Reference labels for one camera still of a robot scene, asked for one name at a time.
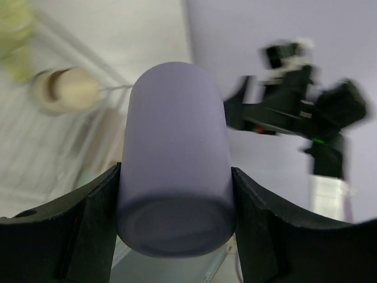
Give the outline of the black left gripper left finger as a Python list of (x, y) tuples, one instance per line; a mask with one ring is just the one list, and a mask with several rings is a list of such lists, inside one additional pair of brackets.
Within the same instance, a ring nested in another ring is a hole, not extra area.
[(121, 165), (44, 205), (1, 218), (1, 282), (109, 282)]

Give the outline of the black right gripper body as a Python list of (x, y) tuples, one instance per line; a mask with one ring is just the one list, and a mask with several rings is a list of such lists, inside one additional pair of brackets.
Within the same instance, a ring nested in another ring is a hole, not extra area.
[(309, 100), (307, 91), (312, 85), (312, 72), (312, 66), (306, 65), (286, 73), (262, 102), (244, 106), (244, 120), (279, 133), (329, 139), (367, 118), (365, 96), (358, 84), (348, 78), (320, 90), (317, 97)]

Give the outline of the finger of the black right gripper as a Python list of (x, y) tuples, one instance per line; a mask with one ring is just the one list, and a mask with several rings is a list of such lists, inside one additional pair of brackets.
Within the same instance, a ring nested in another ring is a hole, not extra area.
[(245, 130), (243, 119), (243, 101), (250, 83), (250, 76), (243, 76), (236, 91), (224, 101), (226, 124), (235, 130)]

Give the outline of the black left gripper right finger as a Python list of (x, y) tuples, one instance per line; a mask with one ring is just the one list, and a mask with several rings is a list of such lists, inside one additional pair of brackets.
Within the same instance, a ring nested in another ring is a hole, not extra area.
[(244, 282), (375, 282), (376, 220), (327, 218), (232, 170)]

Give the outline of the lavender cup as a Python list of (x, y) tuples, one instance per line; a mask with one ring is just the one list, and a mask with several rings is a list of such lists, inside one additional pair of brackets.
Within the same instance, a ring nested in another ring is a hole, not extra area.
[(223, 99), (187, 62), (150, 68), (131, 90), (117, 204), (117, 232), (157, 258), (202, 256), (236, 227)]

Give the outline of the small metal cup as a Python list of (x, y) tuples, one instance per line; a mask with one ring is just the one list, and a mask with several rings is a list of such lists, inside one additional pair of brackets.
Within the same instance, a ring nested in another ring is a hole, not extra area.
[(80, 67), (46, 70), (34, 77), (31, 95), (49, 113), (82, 112), (100, 101), (100, 84)]

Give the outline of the pale yellow mug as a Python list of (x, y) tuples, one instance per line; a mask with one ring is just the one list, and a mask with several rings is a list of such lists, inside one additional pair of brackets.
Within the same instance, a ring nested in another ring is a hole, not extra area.
[(18, 83), (32, 77), (27, 43), (34, 24), (34, 13), (27, 1), (1, 1), (1, 66)]

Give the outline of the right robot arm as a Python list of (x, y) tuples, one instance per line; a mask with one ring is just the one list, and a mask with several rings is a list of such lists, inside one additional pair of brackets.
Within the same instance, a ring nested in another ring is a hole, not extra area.
[(310, 141), (302, 152), (313, 158), (311, 209), (314, 213), (345, 221), (351, 215), (350, 193), (344, 167), (346, 142), (342, 130), (364, 120), (368, 106), (358, 84), (343, 78), (322, 90), (313, 101), (307, 91), (314, 85), (313, 67), (288, 71), (271, 84), (264, 84), (259, 103), (245, 103), (251, 75), (240, 80), (238, 89), (224, 101), (226, 124), (238, 131), (257, 134), (287, 134)]

